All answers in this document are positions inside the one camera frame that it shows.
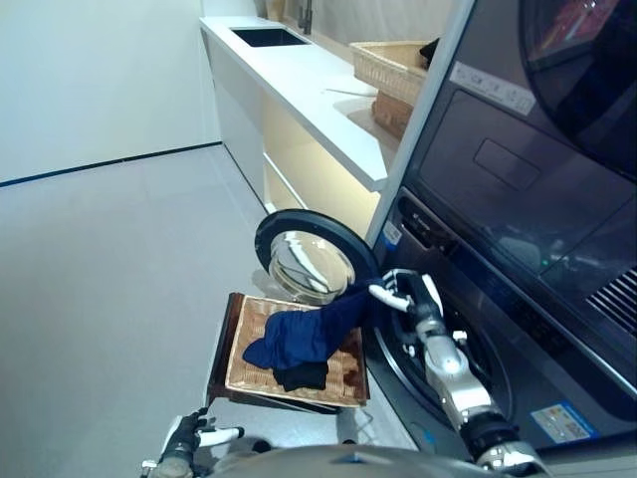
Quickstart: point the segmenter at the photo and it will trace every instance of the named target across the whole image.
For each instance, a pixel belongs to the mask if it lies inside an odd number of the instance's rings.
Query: faucet
[[[303,28],[304,35],[312,32],[312,0],[306,0],[305,10],[303,3],[299,5],[299,28]]]

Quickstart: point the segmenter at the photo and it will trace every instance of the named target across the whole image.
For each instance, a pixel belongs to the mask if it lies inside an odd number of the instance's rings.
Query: black sock
[[[274,368],[274,375],[277,383],[282,385],[285,391],[301,387],[325,390],[327,362],[306,361],[292,368]]]

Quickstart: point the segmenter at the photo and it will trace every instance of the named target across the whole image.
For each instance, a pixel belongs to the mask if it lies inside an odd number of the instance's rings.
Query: blue sticker
[[[597,430],[567,401],[532,411],[531,417],[555,443],[572,443],[599,436]]]
[[[402,232],[390,221],[385,222],[382,228],[382,242],[389,251],[394,251],[400,242]]]

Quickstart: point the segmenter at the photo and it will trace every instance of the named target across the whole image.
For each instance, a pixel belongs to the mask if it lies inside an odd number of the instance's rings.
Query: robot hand
[[[417,313],[417,300],[419,300],[420,306],[425,305],[427,308],[432,306],[430,301],[433,301],[438,307],[440,317],[443,317],[440,295],[434,281],[428,274],[420,276],[417,272],[409,269],[392,269],[382,277],[382,280],[384,287],[374,284],[369,286],[368,290],[372,296],[383,304],[399,312],[413,315]],[[417,285],[419,281],[424,284],[426,292],[429,294],[428,298],[420,297],[420,287],[414,289],[413,286]]]
[[[212,425],[214,417],[205,418],[207,413],[208,407],[203,407],[190,415],[175,417],[166,435],[159,464],[152,460],[144,460],[141,464],[141,476],[148,476],[152,470],[161,467],[161,463],[167,458],[176,458],[184,462],[187,468],[193,468],[194,453],[199,447],[221,445],[244,435],[245,431],[242,427],[214,427]]]

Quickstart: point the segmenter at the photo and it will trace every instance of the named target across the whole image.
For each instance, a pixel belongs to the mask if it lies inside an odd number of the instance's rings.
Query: sink
[[[251,47],[285,47],[308,44],[285,28],[232,29],[232,31]]]

